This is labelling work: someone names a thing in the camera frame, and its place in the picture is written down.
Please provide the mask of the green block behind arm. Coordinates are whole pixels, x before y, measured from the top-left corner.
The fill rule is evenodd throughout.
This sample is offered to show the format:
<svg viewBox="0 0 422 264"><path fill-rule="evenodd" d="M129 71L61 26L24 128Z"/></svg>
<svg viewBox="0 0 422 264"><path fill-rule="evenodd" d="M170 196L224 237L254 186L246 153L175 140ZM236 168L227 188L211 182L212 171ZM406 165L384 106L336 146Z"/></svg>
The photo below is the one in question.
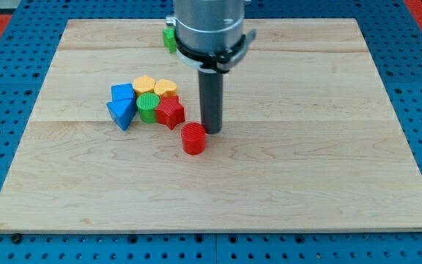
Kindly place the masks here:
<svg viewBox="0 0 422 264"><path fill-rule="evenodd" d="M169 50L170 54L176 52L176 40L175 40L175 28L168 27L162 31L163 35L163 44Z"/></svg>

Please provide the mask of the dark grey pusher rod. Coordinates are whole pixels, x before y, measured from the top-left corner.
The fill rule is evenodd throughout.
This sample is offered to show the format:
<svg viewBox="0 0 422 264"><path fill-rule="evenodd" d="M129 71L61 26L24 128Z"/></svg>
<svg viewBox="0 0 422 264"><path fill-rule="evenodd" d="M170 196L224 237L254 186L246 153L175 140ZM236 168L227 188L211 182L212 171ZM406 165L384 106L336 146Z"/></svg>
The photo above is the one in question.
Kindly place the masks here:
<svg viewBox="0 0 422 264"><path fill-rule="evenodd" d="M223 75L199 71L201 124L208 134L219 133L223 120Z"/></svg>

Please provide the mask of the black clamp flange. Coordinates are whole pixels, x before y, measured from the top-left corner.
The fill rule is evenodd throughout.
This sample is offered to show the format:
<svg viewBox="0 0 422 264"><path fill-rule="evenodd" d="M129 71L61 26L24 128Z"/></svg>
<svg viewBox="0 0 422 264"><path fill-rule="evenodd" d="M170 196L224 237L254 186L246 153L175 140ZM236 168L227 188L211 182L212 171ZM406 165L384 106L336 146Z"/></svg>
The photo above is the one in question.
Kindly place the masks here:
<svg viewBox="0 0 422 264"><path fill-rule="evenodd" d="M243 16L234 18L166 18L175 28L177 56L189 67L203 73L228 73L246 55L256 30L243 32Z"/></svg>

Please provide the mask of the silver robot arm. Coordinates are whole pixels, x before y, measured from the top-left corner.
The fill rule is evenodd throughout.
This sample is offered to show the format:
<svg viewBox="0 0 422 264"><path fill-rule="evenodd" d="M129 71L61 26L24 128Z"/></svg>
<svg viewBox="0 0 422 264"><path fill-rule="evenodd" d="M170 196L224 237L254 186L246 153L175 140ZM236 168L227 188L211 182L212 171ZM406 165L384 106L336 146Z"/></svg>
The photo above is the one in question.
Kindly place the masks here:
<svg viewBox="0 0 422 264"><path fill-rule="evenodd" d="M201 124L216 134L223 122L223 76L239 64L256 38L244 33L246 0L176 0L166 23L175 29L177 55L197 70Z"/></svg>

